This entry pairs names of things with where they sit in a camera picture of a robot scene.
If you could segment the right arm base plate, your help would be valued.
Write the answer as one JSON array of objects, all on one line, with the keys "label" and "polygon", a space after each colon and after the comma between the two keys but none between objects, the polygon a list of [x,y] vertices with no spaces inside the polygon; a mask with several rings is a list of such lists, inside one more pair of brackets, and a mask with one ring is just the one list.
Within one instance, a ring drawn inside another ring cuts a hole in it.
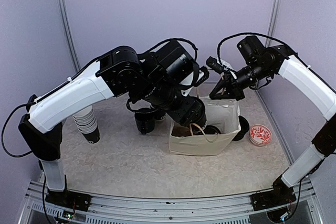
[{"label": "right arm base plate", "polygon": [[274,190],[257,192],[250,196],[254,211],[278,207],[296,201],[294,192],[278,194]]}]

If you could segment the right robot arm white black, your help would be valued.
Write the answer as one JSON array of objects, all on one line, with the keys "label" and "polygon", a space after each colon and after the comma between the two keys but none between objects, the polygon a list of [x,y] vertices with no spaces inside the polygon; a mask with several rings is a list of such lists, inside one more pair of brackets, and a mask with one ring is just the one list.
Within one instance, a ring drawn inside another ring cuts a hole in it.
[{"label": "right robot arm white black", "polygon": [[289,189],[317,168],[325,158],[335,154],[335,90],[305,64],[298,54],[285,42],[274,38],[278,46],[265,47],[259,38],[260,33],[245,32],[245,38],[237,48],[246,66],[236,71],[222,63],[222,44],[238,34],[222,39],[217,46],[217,57],[206,60],[208,67],[223,78],[218,81],[209,97],[213,100],[244,99],[244,89],[255,89],[258,81],[265,79],[271,83],[277,74],[293,84],[321,112],[326,123],[312,139],[310,146],[274,182],[269,192],[273,205],[281,204],[289,196]]}]

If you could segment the black plastic cup lid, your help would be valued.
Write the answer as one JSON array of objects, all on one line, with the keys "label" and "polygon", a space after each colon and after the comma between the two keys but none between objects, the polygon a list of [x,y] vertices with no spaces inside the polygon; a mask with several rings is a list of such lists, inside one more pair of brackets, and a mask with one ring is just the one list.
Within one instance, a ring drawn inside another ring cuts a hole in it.
[{"label": "black plastic cup lid", "polygon": [[221,134],[221,131],[219,128],[213,126],[213,125],[208,125],[205,129],[204,129],[204,133],[206,135],[214,135],[214,134]]}]

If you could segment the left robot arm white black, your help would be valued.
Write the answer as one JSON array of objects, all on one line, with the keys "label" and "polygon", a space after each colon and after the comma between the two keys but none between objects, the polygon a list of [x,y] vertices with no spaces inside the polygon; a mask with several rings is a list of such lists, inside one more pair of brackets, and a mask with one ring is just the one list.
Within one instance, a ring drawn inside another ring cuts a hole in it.
[{"label": "left robot arm white black", "polygon": [[129,101],[148,102],[163,110],[182,126],[206,125],[205,105],[190,90],[209,76],[196,56],[183,47],[184,39],[164,40],[139,54],[129,46],[119,46],[91,60],[76,75],[43,96],[32,95],[18,129],[40,160],[47,187],[60,204],[73,201],[66,188],[61,162],[62,125],[70,116],[89,141],[99,140],[92,106],[128,94]]}]

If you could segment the brown pulp cup carrier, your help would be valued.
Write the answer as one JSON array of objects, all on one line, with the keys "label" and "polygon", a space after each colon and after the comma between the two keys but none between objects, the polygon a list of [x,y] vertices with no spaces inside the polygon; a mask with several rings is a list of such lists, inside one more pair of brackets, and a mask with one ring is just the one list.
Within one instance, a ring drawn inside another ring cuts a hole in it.
[{"label": "brown pulp cup carrier", "polygon": [[174,127],[171,135],[175,137],[187,137],[191,136],[191,132],[187,127]]}]

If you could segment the cream paper takeout bag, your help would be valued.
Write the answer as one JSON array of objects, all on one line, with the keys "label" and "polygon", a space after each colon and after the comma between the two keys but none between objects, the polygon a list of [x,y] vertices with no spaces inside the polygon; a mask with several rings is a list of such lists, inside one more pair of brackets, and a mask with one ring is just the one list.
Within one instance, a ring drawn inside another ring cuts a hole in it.
[{"label": "cream paper takeout bag", "polygon": [[214,81],[206,81],[197,88],[191,90],[191,95],[200,98],[205,105],[207,125],[213,125],[220,129],[221,134],[199,135],[187,137],[172,136],[174,127],[181,127],[174,121],[170,122],[169,151],[176,155],[189,156],[216,156],[223,152],[226,146],[240,131],[239,103],[236,100],[212,100],[209,94],[215,86]]}]

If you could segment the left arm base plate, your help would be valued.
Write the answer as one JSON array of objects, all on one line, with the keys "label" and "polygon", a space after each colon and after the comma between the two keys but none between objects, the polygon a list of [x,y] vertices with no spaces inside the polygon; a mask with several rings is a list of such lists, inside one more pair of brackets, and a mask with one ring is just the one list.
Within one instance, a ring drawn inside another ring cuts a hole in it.
[{"label": "left arm base plate", "polygon": [[91,196],[69,190],[63,192],[49,191],[45,200],[57,206],[87,212],[91,203]]}]

